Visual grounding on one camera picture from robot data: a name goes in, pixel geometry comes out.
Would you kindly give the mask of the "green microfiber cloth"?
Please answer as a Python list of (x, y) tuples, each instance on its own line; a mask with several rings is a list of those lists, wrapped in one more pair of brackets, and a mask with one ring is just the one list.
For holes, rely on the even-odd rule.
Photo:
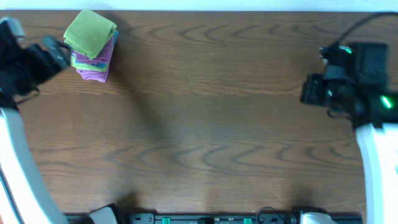
[(96, 58), (116, 32), (117, 25), (111, 20), (85, 9), (66, 29), (63, 38), (73, 50)]

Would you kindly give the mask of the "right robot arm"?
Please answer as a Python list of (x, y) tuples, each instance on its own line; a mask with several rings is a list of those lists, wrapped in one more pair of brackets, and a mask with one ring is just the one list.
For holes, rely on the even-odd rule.
[(382, 75), (309, 74), (300, 101), (351, 121), (363, 160), (368, 223), (397, 223), (397, 93)]

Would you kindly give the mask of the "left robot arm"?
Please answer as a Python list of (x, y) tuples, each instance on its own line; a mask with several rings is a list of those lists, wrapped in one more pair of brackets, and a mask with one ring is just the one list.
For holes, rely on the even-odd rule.
[(70, 48), (52, 36), (45, 49), (23, 49), (13, 34), (1, 35), (1, 185), (18, 223), (120, 223), (113, 204), (83, 216), (64, 214), (53, 201), (30, 153), (16, 95), (36, 91), (70, 64)]

